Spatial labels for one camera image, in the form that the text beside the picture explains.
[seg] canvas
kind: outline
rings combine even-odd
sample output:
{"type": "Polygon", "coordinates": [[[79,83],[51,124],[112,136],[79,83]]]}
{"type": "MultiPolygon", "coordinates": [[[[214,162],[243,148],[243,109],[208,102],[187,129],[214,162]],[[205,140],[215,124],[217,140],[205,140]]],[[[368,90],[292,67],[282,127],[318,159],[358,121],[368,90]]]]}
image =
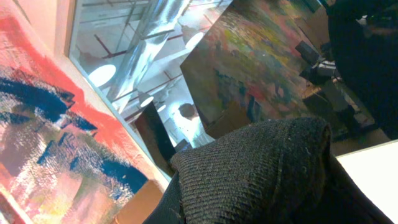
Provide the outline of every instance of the canvas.
{"type": "Polygon", "coordinates": [[[300,1],[235,0],[181,65],[205,126],[232,102],[251,122],[308,116],[302,103],[308,65],[295,47],[308,41],[294,18],[300,1]]]}
{"type": "Polygon", "coordinates": [[[109,223],[159,178],[82,85],[59,69],[12,1],[1,1],[0,223],[109,223]]]}

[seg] painting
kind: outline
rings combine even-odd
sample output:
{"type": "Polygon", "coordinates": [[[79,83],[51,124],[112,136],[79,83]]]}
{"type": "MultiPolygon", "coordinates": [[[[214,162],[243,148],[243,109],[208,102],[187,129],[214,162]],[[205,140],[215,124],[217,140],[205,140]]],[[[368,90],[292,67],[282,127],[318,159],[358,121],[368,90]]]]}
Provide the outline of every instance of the painting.
{"type": "Polygon", "coordinates": [[[310,13],[299,1],[235,0],[182,63],[204,126],[236,103],[251,122],[310,113],[302,102],[308,65],[295,47],[307,41],[295,25],[310,13]]]}
{"type": "Polygon", "coordinates": [[[0,3],[0,223],[109,223],[162,176],[12,4],[0,3]]]}

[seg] blue paint stroke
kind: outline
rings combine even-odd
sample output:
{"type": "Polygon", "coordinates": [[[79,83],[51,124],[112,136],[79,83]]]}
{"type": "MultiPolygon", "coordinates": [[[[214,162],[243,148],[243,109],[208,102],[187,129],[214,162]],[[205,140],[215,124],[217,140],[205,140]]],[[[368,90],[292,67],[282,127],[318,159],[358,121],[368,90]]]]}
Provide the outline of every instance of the blue paint stroke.
{"type": "Polygon", "coordinates": [[[255,102],[254,96],[250,95],[248,111],[246,113],[246,116],[250,119],[251,122],[256,122],[256,118],[254,117],[254,113],[253,113],[254,102],[255,102]]]}
{"type": "Polygon", "coordinates": [[[97,130],[97,127],[92,125],[90,122],[88,122],[86,119],[79,117],[79,116],[74,116],[72,118],[72,124],[75,127],[79,127],[81,130],[84,131],[92,131],[92,130],[97,130]]]}
{"type": "MultiPolygon", "coordinates": [[[[50,141],[37,163],[42,166],[65,167],[82,175],[102,172],[107,178],[127,187],[132,194],[138,192],[147,181],[146,176],[135,167],[95,153],[71,133],[64,133],[58,143],[50,141]]],[[[105,180],[104,185],[113,188],[110,181],[105,180]]],[[[113,197],[117,200],[120,195],[117,194],[117,189],[113,191],[116,191],[113,197]]]]}
{"type": "Polygon", "coordinates": [[[19,115],[19,114],[13,114],[9,112],[2,112],[0,113],[0,121],[9,123],[9,124],[23,124],[25,122],[28,122],[30,118],[19,115]]]}
{"type": "Polygon", "coordinates": [[[24,83],[0,78],[0,91],[14,95],[16,100],[22,103],[40,108],[43,117],[53,123],[57,122],[60,115],[65,114],[68,109],[56,94],[24,83]]]}

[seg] dark object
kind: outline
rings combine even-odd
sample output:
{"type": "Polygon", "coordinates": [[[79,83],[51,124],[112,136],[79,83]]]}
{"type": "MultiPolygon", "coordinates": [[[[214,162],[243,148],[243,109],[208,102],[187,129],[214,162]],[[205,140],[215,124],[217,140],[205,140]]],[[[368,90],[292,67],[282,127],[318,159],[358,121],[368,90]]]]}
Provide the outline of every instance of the dark object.
{"type": "Polygon", "coordinates": [[[240,107],[235,101],[228,105],[228,109],[224,110],[214,123],[206,128],[206,133],[214,139],[218,139],[234,130],[245,127],[251,121],[247,116],[248,112],[240,107]]]}
{"type": "Polygon", "coordinates": [[[332,78],[332,76],[320,75],[318,72],[318,66],[312,67],[310,71],[311,72],[310,76],[308,77],[308,81],[316,86],[323,85],[332,78]]]}
{"type": "Polygon", "coordinates": [[[302,2],[308,7],[308,9],[312,12],[315,13],[320,5],[317,0],[302,0],[302,2]]]}
{"type": "Polygon", "coordinates": [[[326,0],[319,0],[319,2],[323,7],[325,7],[326,11],[329,10],[329,4],[326,2],[326,0]]]}
{"type": "Polygon", "coordinates": [[[178,108],[178,110],[184,118],[192,119],[195,116],[195,108],[190,103],[184,103],[178,108]]]}
{"type": "Polygon", "coordinates": [[[306,80],[308,80],[308,81],[310,81],[310,77],[311,77],[311,67],[308,66],[306,69],[304,69],[304,70],[300,73],[299,76],[302,77],[302,78],[304,78],[304,79],[306,79],[306,80]]]}
{"type": "Polygon", "coordinates": [[[390,139],[398,138],[398,39],[365,38],[355,20],[375,14],[396,0],[337,0],[329,17],[330,42],[346,86],[363,102],[390,139]]]}
{"type": "Polygon", "coordinates": [[[319,54],[314,51],[306,42],[301,41],[295,48],[300,52],[301,57],[310,65],[315,65],[318,61],[319,54]]]}
{"type": "Polygon", "coordinates": [[[370,26],[379,28],[398,29],[398,5],[369,16],[366,22],[370,26]]]}
{"type": "Polygon", "coordinates": [[[321,45],[322,57],[324,57],[327,61],[332,62],[335,59],[333,58],[333,52],[331,51],[331,43],[325,43],[321,45]]]}
{"type": "Polygon", "coordinates": [[[322,89],[315,86],[307,88],[303,93],[303,103],[312,114],[330,123],[333,140],[338,138],[339,130],[344,129],[344,124],[337,117],[333,106],[322,89]]]}
{"type": "Polygon", "coordinates": [[[145,108],[135,124],[157,167],[173,176],[169,161],[175,149],[153,102],[145,108]]]}
{"type": "Polygon", "coordinates": [[[187,149],[192,149],[192,146],[189,142],[187,142],[187,140],[183,139],[182,141],[180,141],[176,146],[175,146],[175,151],[179,152],[179,151],[184,151],[187,149]]]}
{"type": "Polygon", "coordinates": [[[361,126],[354,118],[355,110],[351,105],[342,111],[337,111],[336,115],[338,119],[345,124],[350,134],[359,134],[361,126]]]}
{"type": "Polygon", "coordinates": [[[145,223],[392,223],[330,154],[320,119],[267,121],[177,153],[145,223]]]}

